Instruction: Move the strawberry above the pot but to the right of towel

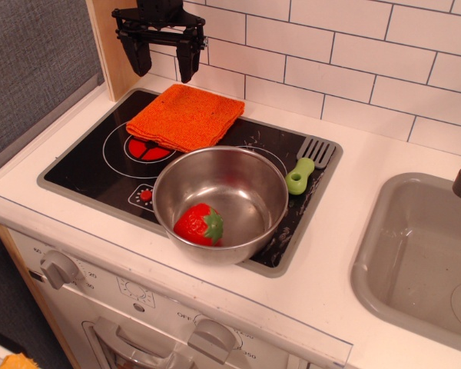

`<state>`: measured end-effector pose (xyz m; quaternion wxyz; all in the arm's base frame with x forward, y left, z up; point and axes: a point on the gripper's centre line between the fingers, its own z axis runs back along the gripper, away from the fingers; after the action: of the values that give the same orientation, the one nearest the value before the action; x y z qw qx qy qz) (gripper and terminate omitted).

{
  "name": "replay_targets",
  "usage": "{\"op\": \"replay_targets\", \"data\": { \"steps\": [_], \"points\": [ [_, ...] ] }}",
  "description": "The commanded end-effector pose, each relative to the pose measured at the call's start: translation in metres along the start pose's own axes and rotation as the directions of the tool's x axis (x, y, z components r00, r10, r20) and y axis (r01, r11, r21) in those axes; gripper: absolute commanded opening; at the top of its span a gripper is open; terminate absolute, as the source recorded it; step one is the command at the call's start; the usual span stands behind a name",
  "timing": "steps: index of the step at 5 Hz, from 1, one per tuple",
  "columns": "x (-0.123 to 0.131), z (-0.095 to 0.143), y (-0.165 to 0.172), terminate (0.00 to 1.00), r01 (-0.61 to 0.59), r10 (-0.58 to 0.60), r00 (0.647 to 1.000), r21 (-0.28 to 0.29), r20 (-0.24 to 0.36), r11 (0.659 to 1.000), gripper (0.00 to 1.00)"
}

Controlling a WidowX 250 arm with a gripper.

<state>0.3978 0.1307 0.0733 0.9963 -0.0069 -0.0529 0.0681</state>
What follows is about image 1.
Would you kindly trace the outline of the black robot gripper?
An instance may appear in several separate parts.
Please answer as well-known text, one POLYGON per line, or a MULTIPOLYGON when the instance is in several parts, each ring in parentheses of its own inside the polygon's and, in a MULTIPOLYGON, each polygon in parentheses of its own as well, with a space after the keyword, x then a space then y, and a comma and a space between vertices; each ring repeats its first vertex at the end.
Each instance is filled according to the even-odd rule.
POLYGON ((152 67, 150 44, 176 46, 182 83, 199 69, 207 45, 205 20, 184 10, 182 1, 137 1, 134 8, 116 8, 117 36, 134 71, 140 77, 152 67))

